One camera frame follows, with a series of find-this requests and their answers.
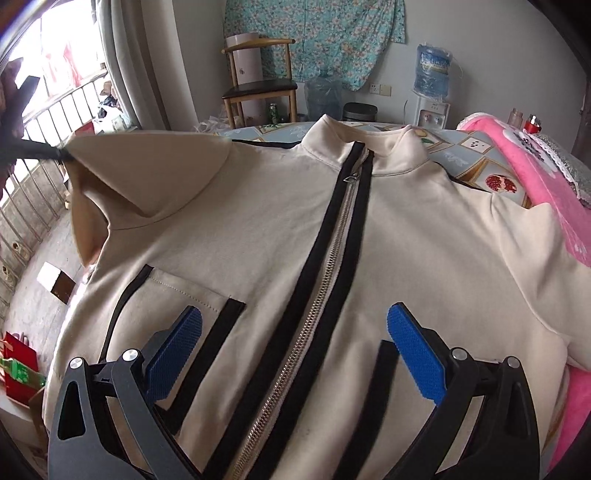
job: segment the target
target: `teal floral cloth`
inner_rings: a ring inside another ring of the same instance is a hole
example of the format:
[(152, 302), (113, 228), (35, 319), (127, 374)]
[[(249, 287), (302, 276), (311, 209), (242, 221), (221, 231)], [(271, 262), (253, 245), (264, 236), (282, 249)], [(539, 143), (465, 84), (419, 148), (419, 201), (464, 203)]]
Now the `teal floral cloth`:
[[(343, 87), (358, 90), (388, 43), (406, 42), (404, 0), (228, 0), (225, 35), (258, 32), (295, 38), (291, 64), (296, 82), (317, 76), (325, 64)], [(281, 47), (261, 50), (263, 75), (285, 76)]]

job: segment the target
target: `chair seat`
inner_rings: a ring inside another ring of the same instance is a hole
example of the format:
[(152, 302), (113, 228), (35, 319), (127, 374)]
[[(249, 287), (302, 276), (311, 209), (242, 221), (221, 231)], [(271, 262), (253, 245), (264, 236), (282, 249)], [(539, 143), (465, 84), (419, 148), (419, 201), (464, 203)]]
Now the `chair seat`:
[(230, 88), (222, 95), (222, 99), (237, 98), (245, 95), (258, 95), (259, 93), (281, 92), (282, 90), (297, 90), (297, 83), (290, 79), (262, 80), (260, 82), (243, 83)]

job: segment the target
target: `green can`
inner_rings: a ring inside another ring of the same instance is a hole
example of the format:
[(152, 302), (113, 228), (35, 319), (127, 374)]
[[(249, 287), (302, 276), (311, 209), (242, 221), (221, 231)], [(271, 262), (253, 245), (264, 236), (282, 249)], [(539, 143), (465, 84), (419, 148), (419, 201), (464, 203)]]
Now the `green can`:
[(279, 115), (277, 114), (277, 104), (269, 104), (269, 121), (271, 124), (276, 125), (279, 123)]

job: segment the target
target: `pomegranate print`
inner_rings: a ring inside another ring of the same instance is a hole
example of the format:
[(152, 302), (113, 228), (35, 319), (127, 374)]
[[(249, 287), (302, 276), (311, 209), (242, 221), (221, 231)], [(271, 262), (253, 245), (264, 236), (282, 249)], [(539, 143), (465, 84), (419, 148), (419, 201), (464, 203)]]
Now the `pomegranate print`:
[(486, 178), (486, 186), (498, 193), (517, 193), (515, 182), (504, 175), (489, 175)]

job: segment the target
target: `pink blanket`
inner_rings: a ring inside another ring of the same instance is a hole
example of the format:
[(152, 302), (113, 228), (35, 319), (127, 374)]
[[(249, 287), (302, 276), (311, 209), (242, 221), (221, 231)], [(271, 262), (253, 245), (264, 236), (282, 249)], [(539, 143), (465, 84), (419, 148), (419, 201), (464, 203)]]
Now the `pink blanket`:
[(577, 200), (552, 159), (522, 131), (486, 113), (475, 113), (458, 130), (486, 132), (507, 157), (532, 203), (549, 203), (557, 213), (567, 250), (591, 267), (591, 210)]
[[(457, 129), (482, 131), (494, 140), (507, 157), (533, 205), (549, 203), (554, 207), (568, 251), (591, 267), (591, 210), (581, 205), (552, 159), (536, 142), (527, 133), (486, 113), (469, 116)], [(569, 369), (570, 383), (563, 426), (550, 468), (563, 457), (591, 411), (591, 373), (574, 367)]]

